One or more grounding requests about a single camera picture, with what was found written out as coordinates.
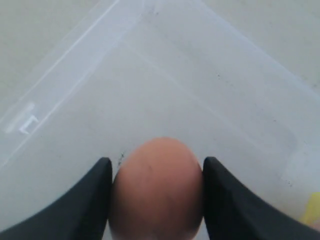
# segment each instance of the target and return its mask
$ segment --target clear plastic container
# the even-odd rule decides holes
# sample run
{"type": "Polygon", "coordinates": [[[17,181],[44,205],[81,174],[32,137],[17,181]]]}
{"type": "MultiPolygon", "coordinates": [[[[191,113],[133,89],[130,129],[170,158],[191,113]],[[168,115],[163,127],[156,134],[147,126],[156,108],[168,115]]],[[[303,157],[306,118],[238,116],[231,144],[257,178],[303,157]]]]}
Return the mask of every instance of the clear plastic container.
{"type": "Polygon", "coordinates": [[[25,81],[0,105],[1,229],[158,136],[291,216],[318,190],[320,96],[199,0],[102,0],[25,81]]]}

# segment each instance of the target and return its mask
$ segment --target gray floor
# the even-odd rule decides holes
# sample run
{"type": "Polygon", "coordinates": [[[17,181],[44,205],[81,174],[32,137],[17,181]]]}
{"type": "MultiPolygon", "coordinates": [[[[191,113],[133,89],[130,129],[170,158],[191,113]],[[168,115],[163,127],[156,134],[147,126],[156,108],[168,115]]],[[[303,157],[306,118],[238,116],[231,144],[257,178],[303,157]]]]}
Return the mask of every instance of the gray floor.
{"type": "MultiPolygon", "coordinates": [[[[97,1],[3,2],[0,100],[14,101],[36,82],[24,77],[97,1]]],[[[319,104],[282,80],[296,75],[320,93],[319,3],[205,2],[261,51],[209,30],[214,20],[188,20],[195,9],[189,6],[164,5],[146,17],[2,169],[0,229],[47,206],[99,157],[116,166],[122,154],[156,136],[181,139],[200,163],[219,157],[254,192],[299,218],[309,193],[319,191],[319,104]]],[[[202,230],[197,239],[205,236],[202,230]]]]}

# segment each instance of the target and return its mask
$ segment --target brown egg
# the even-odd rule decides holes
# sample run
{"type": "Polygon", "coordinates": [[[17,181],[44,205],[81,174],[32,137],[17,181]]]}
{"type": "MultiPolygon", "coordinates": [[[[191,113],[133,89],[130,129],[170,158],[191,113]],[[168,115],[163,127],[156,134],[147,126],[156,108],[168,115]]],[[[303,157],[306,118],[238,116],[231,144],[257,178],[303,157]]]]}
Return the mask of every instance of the brown egg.
{"type": "Polygon", "coordinates": [[[119,169],[109,215],[115,240],[191,240],[202,216],[202,170],[180,141],[155,138],[119,169]]]}

